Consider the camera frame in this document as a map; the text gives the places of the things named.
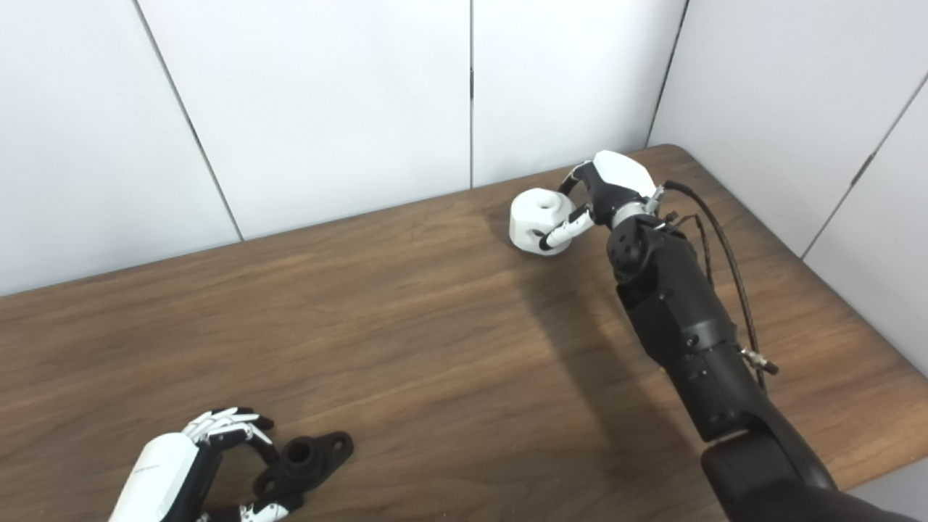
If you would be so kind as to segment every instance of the robotic arm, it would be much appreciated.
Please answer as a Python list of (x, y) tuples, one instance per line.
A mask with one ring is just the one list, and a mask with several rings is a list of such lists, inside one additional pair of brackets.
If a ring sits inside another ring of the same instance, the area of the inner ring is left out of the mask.
[[(581, 182), (589, 202), (574, 210), (567, 194)], [(672, 181), (655, 187), (642, 165), (609, 151), (577, 165), (557, 192), (532, 189), (518, 196), (509, 235), (525, 251), (551, 255), (593, 225), (611, 230), (606, 254), (619, 300), (700, 437), (713, 444), (702, 455), (702, 469), (730, 520), (910, 521), (837, 491), (824, 464), (767, 397), (762, 372), (778, 369), (741, 348), (694, 249), (673, 225), (676, 216), (657, 216), (667, 189), (700, 204), (730, 256), (715, 217), (691, 189)]]
[[(297, 437), (282, 452), (264, 431), (274, 422), (249, 408), (206, 411), (177, 433), (155, 437), (142, 450), (110, 522), (277, 522), (303, 506), (348, 457), (351, 437), (336, 432)], [(202, 513), (223, 451), (252, 446), (267, 469), (253, 484), (257, 500)]]

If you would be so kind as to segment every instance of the white plastic object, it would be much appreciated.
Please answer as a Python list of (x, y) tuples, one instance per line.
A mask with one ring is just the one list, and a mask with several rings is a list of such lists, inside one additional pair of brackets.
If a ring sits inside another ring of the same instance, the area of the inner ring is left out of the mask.
[(559, 227), (551, 230), (545, 242), (549, 247), (557, 248), (561, 246), (562, 243), (570, 241), (587, 230), (590, 230), (594, 225), (596, 225), (596, 223), (593, 222), (593, 215), (588, 211), (583, 212), (577, 216), (574, 221), (564, 221)]
[(546, 251), (541, 250), (538, 242), (573, 211), (574, 202), (560, 192), (528, 189), (512, 200), (509, 208), (509, 239), (525, 252), (559, 254), (571, 244), (570, 240)]
[(593, 156), (593, 166), (606, 183), (635, 190), (642, 197), (650, 198), (657, 190), (651, 173), (644, 165), (618, 152), (597, 152)]
[(181, 433), (153, 438), (135, 461), (110, 522), (161, 522), (174, 505), (198, 451)]

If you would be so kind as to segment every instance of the bolt hole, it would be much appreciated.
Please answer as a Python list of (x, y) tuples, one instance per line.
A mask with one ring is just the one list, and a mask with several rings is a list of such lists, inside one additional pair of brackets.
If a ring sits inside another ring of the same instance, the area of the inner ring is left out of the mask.
[(296, 442), (290, 444), (290, 447), (287, 448), (287, 460), (295, 464), (308, 461), (312, 454), (313, 449), (305, 442)]

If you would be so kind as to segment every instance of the black robotic arm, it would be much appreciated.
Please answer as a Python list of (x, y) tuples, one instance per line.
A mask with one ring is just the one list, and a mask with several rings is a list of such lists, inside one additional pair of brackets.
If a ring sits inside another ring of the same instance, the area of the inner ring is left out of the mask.
[(775, 373), (776, 366), (741, 348), (692, 245), (671, 220), (656, 215), (665, 189), (692, 191), (674, 182), (654, 187), (644, 176), (650, 180), (629, 158), (600, 152), (559, 188), (566, 195), (583, 182), (590, 203), (537, 245), (525, 248), (517, 241), (521, 227), (515, 221), (510, 237), (525, 250), (547, 254), (594, 224), (611, 229), (606, 253), (619, 300), (645, 351), (666, 370), (700, 437), (711, 444), (702, 469), (730, 520), (911, 522), (837, 490), (749, 369), (761, 375)]

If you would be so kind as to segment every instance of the black mounting bracket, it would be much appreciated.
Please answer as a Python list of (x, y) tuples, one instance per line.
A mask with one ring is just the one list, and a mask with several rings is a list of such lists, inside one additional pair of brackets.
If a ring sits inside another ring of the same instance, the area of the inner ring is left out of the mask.
[(280, 459), (254, 480), (258, 500), (273, 502), (316, 489), (354, 452), (351, 436), (343, 431), (321, 437), (296, 437), (284, 446)]

